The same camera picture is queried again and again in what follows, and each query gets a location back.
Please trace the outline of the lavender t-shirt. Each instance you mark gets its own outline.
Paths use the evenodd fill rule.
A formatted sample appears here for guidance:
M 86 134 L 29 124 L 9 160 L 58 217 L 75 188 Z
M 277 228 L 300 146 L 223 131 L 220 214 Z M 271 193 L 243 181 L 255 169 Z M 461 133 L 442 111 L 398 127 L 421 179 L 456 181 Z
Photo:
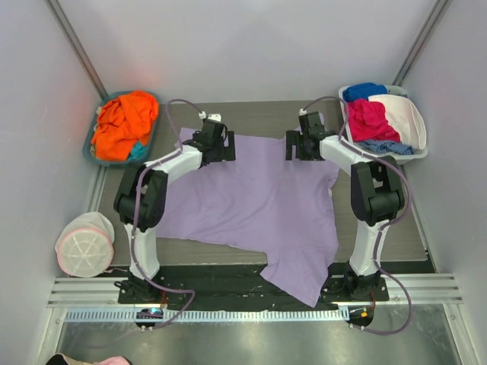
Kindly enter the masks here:
M 171 183 L 157 235 L 262 252 L 262 277 L 316 306 L 339 248 L 331 190 L 339 168 L 285 159 L 285 141 L 238 135 L 236 158 Z

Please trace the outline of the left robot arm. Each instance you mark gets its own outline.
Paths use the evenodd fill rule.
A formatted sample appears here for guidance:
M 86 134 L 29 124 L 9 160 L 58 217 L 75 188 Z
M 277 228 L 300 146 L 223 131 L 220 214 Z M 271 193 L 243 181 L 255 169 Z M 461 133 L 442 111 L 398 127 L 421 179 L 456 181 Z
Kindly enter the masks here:
M 164 215 L 169 185 L 210 163 L 236 159 L 234 132 L 221 121 L 221 115 L 200 116 L 201 129 L 181 147 L 157 160 L 131 163 L 123 174 L 113 207 L 129 238 L 128 277 L 116 282 L 126 302 L 132 297 L 154 303 L 161 297 L 156 228 Z

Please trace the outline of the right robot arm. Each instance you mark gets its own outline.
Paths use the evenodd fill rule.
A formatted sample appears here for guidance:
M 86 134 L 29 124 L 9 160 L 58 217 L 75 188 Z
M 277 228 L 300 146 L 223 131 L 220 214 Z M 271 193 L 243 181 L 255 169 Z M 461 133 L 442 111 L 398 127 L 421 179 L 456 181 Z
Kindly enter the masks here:
M 343 289 L 350 299 L 361 300 L 380 286 L 384 240 L 406 203 L 404 175 L 393 157 L 366 154 L 327 131 L 318 112 L 302 109 L 298 121 L 298 131 L 286 132 L 285 159 L 329 160 L 350 177 L 350 204 L 358 229 Z

